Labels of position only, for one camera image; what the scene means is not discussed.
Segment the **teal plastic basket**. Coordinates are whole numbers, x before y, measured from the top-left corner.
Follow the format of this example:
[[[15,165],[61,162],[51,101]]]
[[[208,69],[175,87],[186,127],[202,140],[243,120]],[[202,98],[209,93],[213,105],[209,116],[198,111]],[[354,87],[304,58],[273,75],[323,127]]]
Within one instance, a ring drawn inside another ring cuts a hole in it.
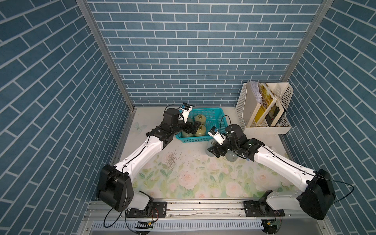
[[[216,127],[217,129],[220,129],[221,133],[223,133],[228,126],[227,120],[223,117],[225,115],[224,111],[221,108],[193,108],[192,111],[190,111],[189,118],[195,120],[195,117],[198,115],[206,117],[205,126],[207,132],[213,127]],[[175,137],[183,143],[207,142],[212,139],[208,134],[201,137],[183,137],[182,132],[178,133]]]

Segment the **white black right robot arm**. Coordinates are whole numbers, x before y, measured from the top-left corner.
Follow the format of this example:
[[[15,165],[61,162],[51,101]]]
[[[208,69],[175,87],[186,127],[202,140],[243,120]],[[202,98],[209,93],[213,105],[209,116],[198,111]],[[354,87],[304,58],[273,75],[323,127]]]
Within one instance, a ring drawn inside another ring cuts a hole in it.
[[[316,220],[323,220],[336,199],[331,175],[320,169],[299,165],[255,138],[247,138],[241,127],[231,124],[223,133],[216,127],[208,131],[216,143],[208,151],[216,157],[228,151],[239,157],[262,164],[283,176],[298,188],[297,193],[282,195],[267,190],[264,204],[271,209],[302,210]]]

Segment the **yellow-green tea canister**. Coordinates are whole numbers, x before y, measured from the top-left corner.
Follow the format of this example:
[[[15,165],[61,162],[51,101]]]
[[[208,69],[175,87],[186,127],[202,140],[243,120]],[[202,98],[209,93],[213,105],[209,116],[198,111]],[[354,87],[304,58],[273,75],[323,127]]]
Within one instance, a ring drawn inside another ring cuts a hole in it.
[[[195,133],[196,137],[202,137],[205,136],[207,133],[207,129],[205,125],[200,125],[199,128],[197,129],[197,132]]]
[[[207,120],[207,118],[203,114],[198,114],[198,115],[195,116],[195,121],[201,122],[202,125],[206,125],[206,120]]]

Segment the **dark green tea canister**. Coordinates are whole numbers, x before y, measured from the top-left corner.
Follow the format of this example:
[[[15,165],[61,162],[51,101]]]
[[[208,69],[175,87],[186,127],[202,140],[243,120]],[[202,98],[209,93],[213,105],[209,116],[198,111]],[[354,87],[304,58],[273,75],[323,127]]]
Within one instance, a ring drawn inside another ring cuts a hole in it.
[[[194,134],[192,134],[191,132],[182,131],[182,137],[183,138],[194,137]]]

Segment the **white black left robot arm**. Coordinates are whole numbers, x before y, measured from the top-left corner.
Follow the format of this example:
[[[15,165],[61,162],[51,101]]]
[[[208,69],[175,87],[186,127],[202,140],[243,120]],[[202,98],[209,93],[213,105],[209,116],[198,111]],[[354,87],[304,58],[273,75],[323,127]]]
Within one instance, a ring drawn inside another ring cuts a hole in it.
[[[99,173],[97,198],[118,212],[129,208],[143,216],[152,212],[154,198],[135,192],[132,181],[144,165],[161,152],[178,133],[196,134],[199,121],[188,121],[193,106],[183,103],[178,109],[166,108],[160,125],[149,131],[146,140],[134,152],[115,165],[105,165]]]

